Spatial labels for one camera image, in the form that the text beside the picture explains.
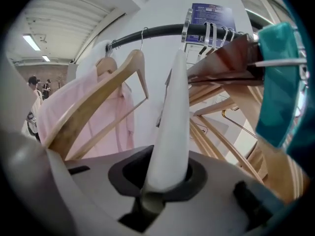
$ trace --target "gray plastic base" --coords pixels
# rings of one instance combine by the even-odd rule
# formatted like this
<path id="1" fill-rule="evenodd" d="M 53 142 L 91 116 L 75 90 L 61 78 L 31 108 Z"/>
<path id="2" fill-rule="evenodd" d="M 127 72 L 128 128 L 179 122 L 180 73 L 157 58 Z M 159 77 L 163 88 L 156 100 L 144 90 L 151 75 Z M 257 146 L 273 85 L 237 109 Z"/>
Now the gray plastic base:
<path id="1" fill-rule="evenodd" d="M 143 148 L 63 163 L 58 154 L 20 134 L 0 132 L 0 139 L 1 162 L 12 189 L 49 230 L 80 236 L 143 235 L 117 222 L 131 211 L 134 200 L 120 195 L 108 180 L 114 163 Z M 249 220 L 233 196 L 242 180 L 255 185 L 264 203 L 277 201 L 240 168 L 194 152 L 189 156 L 207 170 L 204 188 L 187 202 L 167 203 L 145 235 L 242 235 Z M 90 170 L 69 174 L 67 169 L 82 165 Z"/>

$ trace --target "fluorescent light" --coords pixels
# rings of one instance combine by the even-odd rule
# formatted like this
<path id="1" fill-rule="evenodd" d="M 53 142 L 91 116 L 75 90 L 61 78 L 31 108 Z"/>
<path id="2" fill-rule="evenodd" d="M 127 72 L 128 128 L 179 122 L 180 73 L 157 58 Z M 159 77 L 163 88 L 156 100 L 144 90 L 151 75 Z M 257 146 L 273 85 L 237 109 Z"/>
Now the fluorescent light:
<path id="1" fill-rule="evenodd" d="M 258 16 L 258 17 L 260 17 L 260 18 L 262 18 L 263 20 L 267 21 L 267 22 L 270 23 L 271 25 L 274 25 L 274 23 L 272 23 L 270 20 L 264 18 L 263 16 L 257 14 L 256 12 L 253 12 L 253 11 L 248 10 L 248 9 L 245 9 L 245 10 L 248 11 L 248 12 L 250 12 L 250 13 L 252 13 L 252 14 L 255 14 L 256 16 Z"/>
<path id="2" fill-rule="evenodd" d="M 33 47 L 35 51 L 40 51 L 40 48 L 38 47 L 38 45 L 36 45 L 31 35 L 23 35 L 23 38 L 26 40 L 26 42 L 29 43 L 30 46 Z"/>
<path id="3" fill-rule="evenodd" d="M 43 59 L 46 60 L 47 62 L 50 61 L 49 58 L 48 58 L 46 55 L 44 55 L 44 56 L 42 56 L 42 57 L 43 57 Z"/>

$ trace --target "pink shirt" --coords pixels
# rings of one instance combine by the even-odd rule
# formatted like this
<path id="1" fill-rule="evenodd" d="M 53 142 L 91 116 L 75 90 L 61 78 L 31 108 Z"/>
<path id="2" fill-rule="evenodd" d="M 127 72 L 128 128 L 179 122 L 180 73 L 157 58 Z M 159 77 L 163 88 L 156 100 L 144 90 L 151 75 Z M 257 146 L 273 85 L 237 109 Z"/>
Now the pink shirt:
<path id="1" fill-rule="evenodd" d="M 97 76 L 96 67 L 81 78 L 75 79 L 44 100 L 37 117 L 37 129 L 43 143 L 60 117 L 98 82 L 106 80 L 108 73 Z M 123 83 L 96 110 L 75 140 L 66 160 L 112 121 L 133 108 L 130 88 Z M 131 113 L 103 137 L 83 158 L 97 157 L 134 148 L 134 115 Z"/>

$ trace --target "blue label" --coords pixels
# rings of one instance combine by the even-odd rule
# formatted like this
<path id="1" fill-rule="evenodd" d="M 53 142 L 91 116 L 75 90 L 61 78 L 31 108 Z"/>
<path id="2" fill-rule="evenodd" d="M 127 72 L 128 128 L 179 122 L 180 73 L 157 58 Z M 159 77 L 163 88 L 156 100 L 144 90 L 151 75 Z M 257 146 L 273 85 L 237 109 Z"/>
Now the blue label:
<path id="1" fill-rule="evenodd" d="M 214 4 L 193 3 L 191 24 L 203 25 L 205 22 L 216 24 L 217 28 L 225 26 L 235 30 L 235 23 L 231 8 L 226 8 Z M 203 36 L 188 35 L 187 42 L 202 44 Z M 210 38 L 209 45 L 212 45 L 213 39 Z M 217 47 L 222 43 L 221 39 L 217 38 Z"/>

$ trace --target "person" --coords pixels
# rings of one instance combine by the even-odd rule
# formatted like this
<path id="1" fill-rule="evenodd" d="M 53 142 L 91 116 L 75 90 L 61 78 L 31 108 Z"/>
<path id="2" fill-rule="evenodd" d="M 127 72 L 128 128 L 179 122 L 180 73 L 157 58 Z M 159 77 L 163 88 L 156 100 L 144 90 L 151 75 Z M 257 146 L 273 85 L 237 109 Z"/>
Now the person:
<path id="1" fill-rule="evenodd" d="M 40 142 L 37 125 L 36 125 L 36 116 L 38 114 L 40 105 L 43 102 L 43 96 L 42 96 L 42 93 L 37 89 L 37 83 L 38 83 L 38 79 L 36 78 L 36 76 L 31 76 L 29 78 L 28 85 L 34 91 L 34 94 L 36 95 L 36 100 L 26 118 L 26 122 L 27 122 L 29 133 L 32 136 L 35 136 L 36 139 Z"/>
<path id="2" fill-rule="evenodd" d="M 48 79 L 46 83 L 43 85 L 43 96 L 44 99 L 48 99 L 49 97 L 49 91 L 50 91 L 50 86 L 49 86 L 50 80 Z"/>

